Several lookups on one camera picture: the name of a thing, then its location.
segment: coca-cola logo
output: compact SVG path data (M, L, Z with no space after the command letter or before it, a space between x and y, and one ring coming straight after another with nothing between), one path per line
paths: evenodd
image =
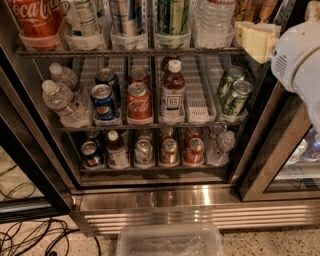
M144 100L134 100L128 104L128 108L133 112L146 112L149 110L150 98Z
M11 6L14 15L17 16L20 21L36 22L39 21L39 18L47 20L51 15L51 10L45 0L24 4L21 4L21 2L17 4L17 1L14 0L11 2Z

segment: white bottle cap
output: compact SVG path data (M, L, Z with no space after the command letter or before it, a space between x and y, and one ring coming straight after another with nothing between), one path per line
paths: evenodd
M111 130L108 132L108 139L111 141L115 141L118 139L118 133L115 130Z
M181 61L180 60L170 60L168 69L172 73L178 73L181 70Z
M62 73L62 66L59 63L54 62L49 66L49 70L51 74L59 75Z
M42 83L42 90L45 94L50 95L57 91L59 88L59 85L57 85L52 80L46 80Z

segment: plastic bottle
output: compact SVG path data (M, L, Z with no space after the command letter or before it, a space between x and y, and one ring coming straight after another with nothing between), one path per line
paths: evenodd
M49 71L51 79L54 82L68 86L78 100L81 101L84 106L88 106L89 94L79 82L78 76L72 69L54 62L49 66Z
M199 17L200 29L203 35L228 33L233 18L235 0L202 0Z
M124 140L116 130L108 132L107 150L109 153L109 165L111 168L121 169L129 167L129 158L126 153Z
M166 123L180 122L179 119L184 116L185 95L185 80L181 73L181 61L169 61L168 72L164 73L162 77L161 89L160 115Z
M69 127L77 127L77 122L86 119L85 108L69 87L46 80L42 83L42 89L45 104L60 116L64 125L67 123Z
M223 166L229 161L229 153L235 145L232 131L222 132L212 146L209 162L214 166Z

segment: clear plastic tray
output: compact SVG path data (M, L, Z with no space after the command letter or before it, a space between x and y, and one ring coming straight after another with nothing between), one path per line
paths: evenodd
M224 256L212 223L179 223L124 227L116 256Z

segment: green can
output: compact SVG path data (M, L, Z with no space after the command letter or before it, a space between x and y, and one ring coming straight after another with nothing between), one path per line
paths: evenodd
M247 81L236 81L230 88L222 113L228 116L237 116L245 109L253 91L253 86Z
M231 85L235 81L243 80L245 77L244 70L239 66L231 66L223 72L217 91L218 99L223 105Z

